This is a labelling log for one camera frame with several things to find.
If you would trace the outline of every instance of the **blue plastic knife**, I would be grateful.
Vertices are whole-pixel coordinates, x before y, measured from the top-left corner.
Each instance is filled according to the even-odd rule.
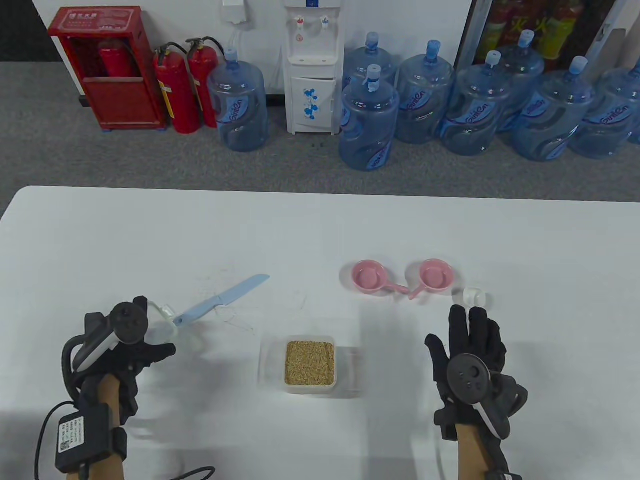
[[[176,326],[185,326],[189,323],[195,322],[220,305],[231,305],[237,299],[245,296],[251,290],[259,287],[267,280],[269,280],[269,275],[254,275],[226,292],[216,295],[215,297],[208,298],[197,304],[195,307],[190,308],[182,315],[178,315],[173,319],[173,323]]]

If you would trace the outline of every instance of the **red fire extinguisher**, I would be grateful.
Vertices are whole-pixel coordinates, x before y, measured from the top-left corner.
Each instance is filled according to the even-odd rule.
[[[214,68],[218,66],[218,55],[212,47],[204,44],[205,40],[215,43],[220,49],[220,53],[224,56],[225,51],[222,45],[213,37],[205,36],[203,38],[189,38],[187,43],[191,44],[191,49],[187,58],[189,59],[189,70],[193,77],[193,84],[196,87],[198,102],[204,117],[204,124],[211,128],[218,128],[216,123],[216,112],[211,104],[209,89],[207,87],[207,78]]]
[[[122,41],[112,38],[98,45],[98,53],[109,77],[139,77],[140,72],[129,47]]]
[[[200,114],[191,90],[187,64],[182,55],[169,50],[170,46],[187,54],[185,49],[173,42],[162,45],[154,56],[156,77],[175,131],[194,133],[200,128]]]

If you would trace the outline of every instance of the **pink measuring cup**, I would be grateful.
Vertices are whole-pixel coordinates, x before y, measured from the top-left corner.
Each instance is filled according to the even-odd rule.
[[[432,293],[442,293],[453,285],[453,268],[446,262],[430,259],[420,265],[420,286],[409,295],[409,300],[416,298],[427,290]]]
[[[407,287],[390,282],[387,270],[373,260],[356,263],[351,271],[351,279],[362,293],[372,294],[381,290],[393,290],[404,295],[409,293]]]

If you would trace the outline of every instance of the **water dispenser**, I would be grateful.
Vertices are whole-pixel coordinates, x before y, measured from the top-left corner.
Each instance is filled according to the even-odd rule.
[[[287,130],[340,132],[344,59],[342,0],[283,0]]]

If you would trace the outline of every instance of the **gray carpet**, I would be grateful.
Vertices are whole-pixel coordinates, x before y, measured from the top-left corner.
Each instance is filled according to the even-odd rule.
[[[27,185],[640,200],[632,145],[607,161],[568,152],[537,164],[501,140],[475,159],[396,142],[388,166],[361,173],[339,159],[336,137],[289,135],[284,109],[269,112],[266,147],[238,154],[206,127],[103,133],[61,63],[0,63],[0,85],[0,214]]]

